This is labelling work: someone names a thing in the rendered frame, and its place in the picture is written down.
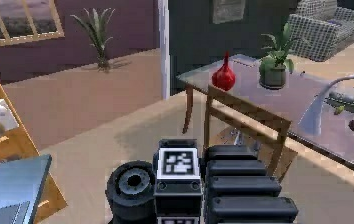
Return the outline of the grey framed wall picture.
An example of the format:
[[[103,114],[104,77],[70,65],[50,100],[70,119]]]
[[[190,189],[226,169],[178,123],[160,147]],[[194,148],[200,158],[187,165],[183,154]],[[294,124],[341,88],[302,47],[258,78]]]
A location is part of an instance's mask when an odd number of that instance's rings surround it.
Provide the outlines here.
[[[246,0],[213,0],[213,23],[242,20],[245,6]]]

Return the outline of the wooden chair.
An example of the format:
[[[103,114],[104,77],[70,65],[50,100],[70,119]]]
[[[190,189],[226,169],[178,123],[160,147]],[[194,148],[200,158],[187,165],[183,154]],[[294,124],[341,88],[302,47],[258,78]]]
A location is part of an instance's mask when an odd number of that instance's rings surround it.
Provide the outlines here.
[[[277,132],[277,137],[259,130],[248,122],[243,121],[237,116],[226,113],[213,105],[214,101],[218,101],[226,108],[230,108],[238,113],[250,118],[259,124],[269,127]],[[234,127],[242,134],[246,134],[256,143],[260,143],[269,149],[270,159],[268,161],[267,171],[270,175],[274,175],[279,181],[282,181],[292,164],[292,161],[297,156],[297,152],[285,146],[289,134],[289,128],[292,122],[281,115],[277,115],[263,107],[260,107],[251,101],[236,97],[222,89],[208,86],[205,120],[204,120],[204,143],[203,154],[208,152],[210,143],[210,117],[227,123]]]

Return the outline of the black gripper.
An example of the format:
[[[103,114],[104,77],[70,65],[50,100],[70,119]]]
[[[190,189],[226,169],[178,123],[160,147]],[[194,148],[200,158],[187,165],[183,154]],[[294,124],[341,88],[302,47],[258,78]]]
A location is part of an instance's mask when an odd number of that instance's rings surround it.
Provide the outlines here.
[[[155,224],[152,164],[130,161],[109,177],[105,190],[113,218],[108,224]]]

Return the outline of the glass top wooden table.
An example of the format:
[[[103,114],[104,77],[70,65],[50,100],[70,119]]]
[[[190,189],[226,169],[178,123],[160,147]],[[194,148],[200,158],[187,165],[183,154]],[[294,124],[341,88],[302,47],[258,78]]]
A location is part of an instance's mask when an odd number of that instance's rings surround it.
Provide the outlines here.
[[[326,80],[295,72],[287,77],[280,90],[268,90],[259,85],[257,61],[244,55],[230,58],[230,67],[236,73],[234,96],[245,98],[292,121],[288,136],[306,147],[354,171],[354,132],[348,127],[354,114],[334,113],[334,108],[324,104],[321,114],[321,134],[303,132],[298,127],[316,95],[328,84]]]

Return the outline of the red vase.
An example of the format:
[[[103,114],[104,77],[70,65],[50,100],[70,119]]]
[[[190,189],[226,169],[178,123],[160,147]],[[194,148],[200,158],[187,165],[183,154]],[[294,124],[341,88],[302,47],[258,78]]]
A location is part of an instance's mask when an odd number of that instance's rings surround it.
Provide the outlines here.
[[[229,67],[229,52],[225,53],[221,68],[212,75],[212,84],[224,91],[229,91],[235,85],[235,74]]]

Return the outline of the tall spiky house plant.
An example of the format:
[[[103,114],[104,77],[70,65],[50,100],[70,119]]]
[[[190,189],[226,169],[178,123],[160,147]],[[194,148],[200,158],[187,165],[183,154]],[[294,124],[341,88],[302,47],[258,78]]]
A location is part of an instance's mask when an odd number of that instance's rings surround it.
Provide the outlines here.
[[[84,9],[86,16],[81,18],[77,15],[71,15],[77,24],[79,24],[87,33],[90,45],[97,52],[97,69],[108,72],[111,68],[107,56],[106,46],[112,37],[107,37],[107,25],[113,16],[115,9],[106,8],[98,11],[96,8]]]

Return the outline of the white door frame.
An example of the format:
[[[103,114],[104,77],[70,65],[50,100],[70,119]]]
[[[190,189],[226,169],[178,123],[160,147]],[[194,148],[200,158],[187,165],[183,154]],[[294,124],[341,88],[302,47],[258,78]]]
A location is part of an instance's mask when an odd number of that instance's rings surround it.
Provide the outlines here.
[[[170,55],[169,55],[169,10],[168,0],[158,0],[159,10],[159,41],[162,98],[170,97]]]

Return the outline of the wooden framed window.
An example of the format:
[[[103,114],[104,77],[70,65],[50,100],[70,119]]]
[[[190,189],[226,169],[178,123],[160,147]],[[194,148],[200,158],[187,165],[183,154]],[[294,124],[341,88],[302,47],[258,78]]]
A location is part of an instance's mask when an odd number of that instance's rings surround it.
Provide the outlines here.
[[[56,0],[0,0],[0,47],[64,36]]]

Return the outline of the wooden shelf unit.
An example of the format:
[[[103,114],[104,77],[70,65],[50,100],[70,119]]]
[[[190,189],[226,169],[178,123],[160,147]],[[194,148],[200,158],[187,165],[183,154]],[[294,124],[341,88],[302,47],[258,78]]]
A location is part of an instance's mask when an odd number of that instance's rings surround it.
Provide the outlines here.
[[[9,131],[5,131],[0,124],[0,161],[10,159],[13,156],[17,158],[39,156],[35,144],[1,84],[0,99],[6,101],[19,124],[18,128]],[[39,224],[41,221],[64,209],[66,206],[67,202],[58,188],[58,185],[51,174],[48,174],[33,223]]]

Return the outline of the green potted house plant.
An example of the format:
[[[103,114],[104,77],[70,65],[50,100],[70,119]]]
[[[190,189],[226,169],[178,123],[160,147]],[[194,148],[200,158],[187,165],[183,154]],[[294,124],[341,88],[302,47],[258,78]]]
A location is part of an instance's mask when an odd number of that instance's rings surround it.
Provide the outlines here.
[[[297,38],[291,39],[291,26],[286,23],[280,35],[266,34],[271,40],[267,55],[260,59],[259,84],[271,90],[282,89],[286,84],[286,71],[294,71],[294,63],[288,57],[289,51]]]

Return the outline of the white box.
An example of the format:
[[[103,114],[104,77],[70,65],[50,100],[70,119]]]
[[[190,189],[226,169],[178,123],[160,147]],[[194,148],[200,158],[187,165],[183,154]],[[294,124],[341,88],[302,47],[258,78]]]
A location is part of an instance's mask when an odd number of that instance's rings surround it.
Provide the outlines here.
[[[4,99],[0,99],[0,124],[5,131],[19,127],[16,118]]]

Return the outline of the grey checked sofa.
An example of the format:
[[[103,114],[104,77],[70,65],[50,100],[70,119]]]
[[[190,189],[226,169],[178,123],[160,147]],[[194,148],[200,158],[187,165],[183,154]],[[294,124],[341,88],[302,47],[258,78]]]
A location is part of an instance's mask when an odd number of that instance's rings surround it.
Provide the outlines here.
[[[294,55],[324,62],[354,43],[354,10],[337,0],[300,0],[288,17]]]

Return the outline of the white desk lamp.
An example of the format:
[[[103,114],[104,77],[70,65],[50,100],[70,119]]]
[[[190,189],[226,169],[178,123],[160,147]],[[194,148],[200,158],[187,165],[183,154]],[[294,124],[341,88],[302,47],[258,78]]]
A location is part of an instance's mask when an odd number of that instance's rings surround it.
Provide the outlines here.
[[[354,74],[331,81],[319,92],[298,123],[302,131],[313,136],[321,134],[321,113],[324,99],[334,85],[346,80],[354,80]]]

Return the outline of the grey open laptop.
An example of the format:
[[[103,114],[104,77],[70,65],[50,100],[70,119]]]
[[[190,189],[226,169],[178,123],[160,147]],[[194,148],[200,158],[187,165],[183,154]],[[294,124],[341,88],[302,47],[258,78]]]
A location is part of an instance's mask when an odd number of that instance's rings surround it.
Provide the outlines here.
[[[52,157],[0,163],[0,224],[33,224]]]

